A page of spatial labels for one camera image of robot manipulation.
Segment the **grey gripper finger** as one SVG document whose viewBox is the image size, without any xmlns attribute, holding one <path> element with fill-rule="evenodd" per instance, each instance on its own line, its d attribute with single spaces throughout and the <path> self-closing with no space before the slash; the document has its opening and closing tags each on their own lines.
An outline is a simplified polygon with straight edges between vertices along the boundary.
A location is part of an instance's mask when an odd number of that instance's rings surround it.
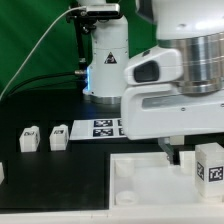
<svg viewBox="0 0 224 224">
<path fill-rule="evenodd" d="M 169 137 L 162 137 L 158 139 L 158 145 L 167 154 L 168 161 L 174 163 L 174 148 L 170 144 Z"/>
</svg>

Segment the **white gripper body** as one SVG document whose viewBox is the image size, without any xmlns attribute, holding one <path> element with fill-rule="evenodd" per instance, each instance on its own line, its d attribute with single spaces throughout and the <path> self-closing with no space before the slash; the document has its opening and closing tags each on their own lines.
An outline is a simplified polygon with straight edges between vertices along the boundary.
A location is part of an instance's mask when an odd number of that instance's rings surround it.
<svg viewBox="0 0 224 224">
<path fill-rule="evenodd" d="M 131 140 L 224 132 L 224 90 L 183 95 L 171 84 L 126 89 L 123 131 Z"/>
</svg>

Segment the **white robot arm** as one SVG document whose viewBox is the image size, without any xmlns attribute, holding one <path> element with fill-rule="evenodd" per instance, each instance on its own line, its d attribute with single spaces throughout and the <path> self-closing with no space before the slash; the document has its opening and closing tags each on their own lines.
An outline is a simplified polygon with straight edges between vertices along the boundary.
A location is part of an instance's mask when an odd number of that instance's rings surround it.
<svg viewBox="0 0 224 224">
<path fill-rule="evenodd" d="M 85 92 L 131 140 L 224 132 L 224 0 L 79 0 L 100 13 Z"/>
</svg>

